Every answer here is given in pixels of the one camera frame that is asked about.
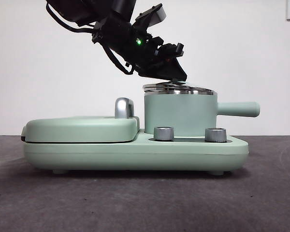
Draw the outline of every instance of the white backdrop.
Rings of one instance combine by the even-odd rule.
[[[162,2],[167,18],[149,32],[181,42],[188,81],[220,102],[258,101],[258,118],[219,116],[232,135],[290,135],[290,22],[285,0],[137,1],[133,20]],[[89,34],[74,34],[43,0],[0,0],[0,135],[19,135],[32,119],[113,115],[129,97],[144,126],[142,85],[125,76]]]

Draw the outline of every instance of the cable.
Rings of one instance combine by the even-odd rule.
[[[58,22],[61,26],[63,26],[65,29],[75,32],[75,33],[90,33],[93,34],[95,32],[94,29],[91,28],[73,28],[70,27],[68,24],[64,23],[63,21],[61,21],[60,18],[57,17],[57,15],[55,15],[55,13],[50,9],[49,4],[46,4],[46,10],[47,12],[50,14],[50,16],[52,16],[52,18]]]
[[[126,75],[132,75],[134,70],[135,70],[135,65],[132,65],[131,71],[129,72],[128,70],[125,69],[125,67],[119,62],[119,60],[115,57],[114,53],[111,51],[111,49],[104,43],[100,43],[105,51],[105,53],[107,54],[107,56],[109,57],[109,59],[112,61],[113,64],[115,64],[115,66],[121,70],[124,74]]]

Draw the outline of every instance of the mint green pot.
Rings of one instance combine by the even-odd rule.
[[[256,102],[218,103],[217,94],[145,95],[145,133],[155,127],[174,127],[175,136],[204,136],[206,128],[216,127],[217,115],[257,117]]]

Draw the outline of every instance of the robotic arm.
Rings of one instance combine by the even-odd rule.
[[[162,22],[166,14],[162,4],[140,13],[130,23],[136,0],[46,0],[46,9],[64,28],[77,33],[91,33],[93,43],[100,43],[109,59],[125,74],[137,71],[140,76],[170,81],[185,81],[186,73],[177,61],[183,55],[181,43],[163,44],[147,28]],[[51,5],[64,19],[75,22],[72,28],[61,21]],[[131,66],[128,71],[113,54],[118,53]]]

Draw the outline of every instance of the pot lid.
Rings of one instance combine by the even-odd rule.
[[[200,95],[216,95],[213,90],[195,87],[187,82],[163,82],[158,84],[144,85],[145,95],[151,94],[200,94]]]

